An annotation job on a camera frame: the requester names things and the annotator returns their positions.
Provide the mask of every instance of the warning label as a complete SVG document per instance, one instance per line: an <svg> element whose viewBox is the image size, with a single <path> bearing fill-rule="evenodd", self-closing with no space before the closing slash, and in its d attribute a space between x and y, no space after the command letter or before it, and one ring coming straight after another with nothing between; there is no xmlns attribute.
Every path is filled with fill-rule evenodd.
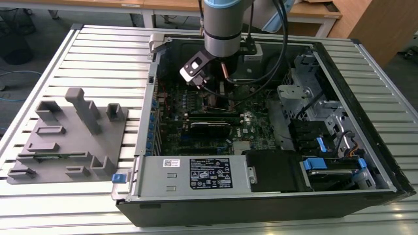
<svg viewBox="0 0 418 235"><path fill-rule="evenodd" d="M233 188L230 159L190 159L190 187L193 189Z"/></svg>

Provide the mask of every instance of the aluminum extrusion table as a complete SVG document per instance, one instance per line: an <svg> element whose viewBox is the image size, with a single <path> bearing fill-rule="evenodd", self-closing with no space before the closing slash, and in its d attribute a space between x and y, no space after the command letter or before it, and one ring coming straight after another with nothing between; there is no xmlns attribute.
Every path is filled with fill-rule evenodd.
<svg viewBox="0 0 418 235"><path fill-rule="evenodd" d="M137 228L111 198L113 182L10 185L14 167L38 116L42 100L65 100L69 87L83 87L98 106L130 108L119 170L134 163L134 149L150 68L154 33L198 35L198 31L86 25L70 31L0 142L0 234L416 234L418 195L388 206L364 209L340 219ZM257 38L280 38L256 34ZM402 170L418 189L418 115L362 45L344 39L321 41L377 127ZM118 193L127 192L127 185Z"/></svg>

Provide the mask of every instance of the motherboard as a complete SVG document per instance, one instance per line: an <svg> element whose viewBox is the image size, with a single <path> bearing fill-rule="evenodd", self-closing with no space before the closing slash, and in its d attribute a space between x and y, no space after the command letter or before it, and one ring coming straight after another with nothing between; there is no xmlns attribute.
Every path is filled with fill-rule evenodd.
<svg viewBox="0 0 418 235"><path fill-rule="evenodd" d="M239 86L233 94L244 97L257 88ZM269 96L274 97L274 90L237 102L221 100L186 84L161 83L162 155L241 155L250 149L277 149Z"/></svg>

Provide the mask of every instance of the blue tab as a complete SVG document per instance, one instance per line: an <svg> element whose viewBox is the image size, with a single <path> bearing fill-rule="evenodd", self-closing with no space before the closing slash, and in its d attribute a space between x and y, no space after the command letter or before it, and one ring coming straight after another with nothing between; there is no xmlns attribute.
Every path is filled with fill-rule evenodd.
<svg viewBox="0 0 418 235"><path fill-rule="evenodd" d="M312 165L309 164L308 160L304 161L305 170L312 169Z"/></svg>
<svg viewBox="0 0 418 235"><path fill-rule="evenodd" d="M321 147L321 151L322 151L324 153L326 153L326 152L328 152L328 148L326 148L326 145L325 145L325 142L324 142L322 138L318 137L318 138L317 138L317 141L318 141L318 144L320 144L320 147Z"/></svg>
<svg viewBox="0 0 418 235"><path fill-rule="evenodd" d="M324 158L309 158L304 161L304 166L306 170L325 170L328 169L328 164Z"/></svg>
<svg viewBox="0 0 418 235"><path fill-rule="evenodd" d="M125 184L126 183L126 174L114 174L113 175L113 183L114 184Z"/></svg>
<svg viewBox="0 0 418 235"><path fill-rule="evenodd" d="M362 169L368 167L368 163L366 163L366 161L365 161L364 158L360 158L360 159L358 159L358 164L360 164L360 167L361 167Z"/></svg>

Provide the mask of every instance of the barcode sticker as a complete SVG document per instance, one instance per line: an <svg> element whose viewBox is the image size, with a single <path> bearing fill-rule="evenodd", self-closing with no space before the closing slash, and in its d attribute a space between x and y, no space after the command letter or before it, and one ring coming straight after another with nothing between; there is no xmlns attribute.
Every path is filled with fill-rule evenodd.
<svg viewBox="0 0 418 235"><path fill-rule="evenodd" d="M340 16L333 16L333 15L325 15L325 18L340 18Z"/></svg>
<svg viewBox="0 0 418 235"><path fill-rule="evenodd" d="M163 167L181 167L181 159L165 159Z"/></svg>
<svg viewBox="0 0 418 235"><path fill-rule="evenodd" d="M127 7L141 7L139 4L122 4L122 6L127 6Z"/></svg>

